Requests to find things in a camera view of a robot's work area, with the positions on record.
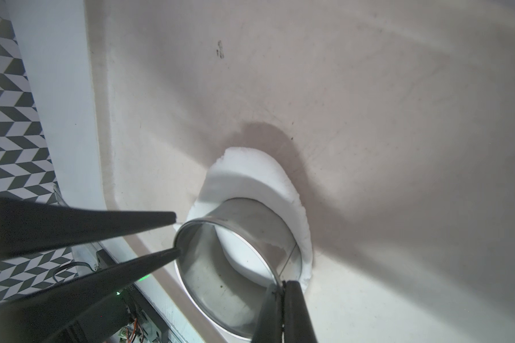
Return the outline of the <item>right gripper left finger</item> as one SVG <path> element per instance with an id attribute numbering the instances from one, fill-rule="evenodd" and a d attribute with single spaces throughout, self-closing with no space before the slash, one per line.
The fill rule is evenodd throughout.
<path id="1" fill-rule="evenodd" d="M 283 290 L 271 284 L 266 290 L 257 319 L 252 343 L 281 343 L 283 341 Z"/>

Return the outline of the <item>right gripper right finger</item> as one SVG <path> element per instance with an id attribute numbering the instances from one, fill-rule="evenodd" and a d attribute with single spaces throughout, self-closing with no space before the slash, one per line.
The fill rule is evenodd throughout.
<path id="1" fill-rule="evenodd" d="M 284 342 L 317 343 L 300 283 L 287 281 L 283 286 Z"/>

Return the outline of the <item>white dough ball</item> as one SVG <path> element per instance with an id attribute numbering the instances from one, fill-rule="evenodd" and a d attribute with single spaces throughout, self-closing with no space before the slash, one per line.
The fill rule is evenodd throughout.
<path id="1" fill-rule="evenodd" d="M 306 291 L 313 275 L 310 225 L 300 194 L 283 167 L 264 151 L 246 147 L 227 148 L 207 170 L 186 220 L 204 217 L 234 198 L 256 200 L 287 224 L 300 248 L 302 270 L 298 281 Z"/>

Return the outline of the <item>beige plastic tray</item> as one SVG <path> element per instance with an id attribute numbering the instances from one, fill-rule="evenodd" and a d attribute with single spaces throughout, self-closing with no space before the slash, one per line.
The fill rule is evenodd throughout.
<path id="1" fill-rule="evenodd" d="M 320 342 L 515 342 L 515 1 L 86 1 L 104 198 L 229 147 L 306 208 Z"/>

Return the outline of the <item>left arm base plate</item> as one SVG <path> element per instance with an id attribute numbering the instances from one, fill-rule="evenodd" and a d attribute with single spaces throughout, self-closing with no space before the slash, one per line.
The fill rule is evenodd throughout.
<path id="1" fill-rule="evenodd" d="M 135 284 L 107 297 L 101 303 L 110 326 L 117 331 L 109 342 L 176 342 L 169 324 Z"/>

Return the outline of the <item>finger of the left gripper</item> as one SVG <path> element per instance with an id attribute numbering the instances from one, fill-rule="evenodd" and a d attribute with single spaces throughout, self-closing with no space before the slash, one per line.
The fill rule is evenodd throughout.
<path id="1" fill-rule="evenodd" d="M 177 222 L 174 212 L 98 211 L 0 197 L 0 261 Z"/>
<path id="2" fill-rule="evenodd" d="M 175 261 L 171 248 L 0 304 L 0 342 L 51 342 L 104 300 Z"/>

